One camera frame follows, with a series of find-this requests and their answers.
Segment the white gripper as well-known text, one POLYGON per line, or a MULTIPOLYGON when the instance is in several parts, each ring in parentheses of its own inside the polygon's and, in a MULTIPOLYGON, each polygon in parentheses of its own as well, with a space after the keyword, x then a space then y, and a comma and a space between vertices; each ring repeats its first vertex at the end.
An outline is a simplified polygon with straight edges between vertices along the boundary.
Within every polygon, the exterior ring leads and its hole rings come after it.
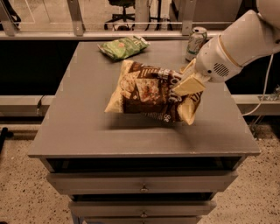
POLYGON ((211 82, 224 82, 236 76, 241 70, 242 67, 227 52, 221 36, 214 37, 202 46, 196 59, 180 68, 181 74, 189 76, 172 91, 179 96, 196 94, 206 88, 204 76, 209 77, 211 82))

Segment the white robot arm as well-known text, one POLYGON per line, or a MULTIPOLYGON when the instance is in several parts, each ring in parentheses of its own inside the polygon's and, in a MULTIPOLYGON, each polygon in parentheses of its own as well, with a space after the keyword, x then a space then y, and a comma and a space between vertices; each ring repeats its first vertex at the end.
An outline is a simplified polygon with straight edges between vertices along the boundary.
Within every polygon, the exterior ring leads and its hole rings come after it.
POLYGON ((209 36, 183 74, 224 82, 234 95, 263 91, 266 56, 280 52, 280 0, 172 0, 178 21, 220 33, 209 36))

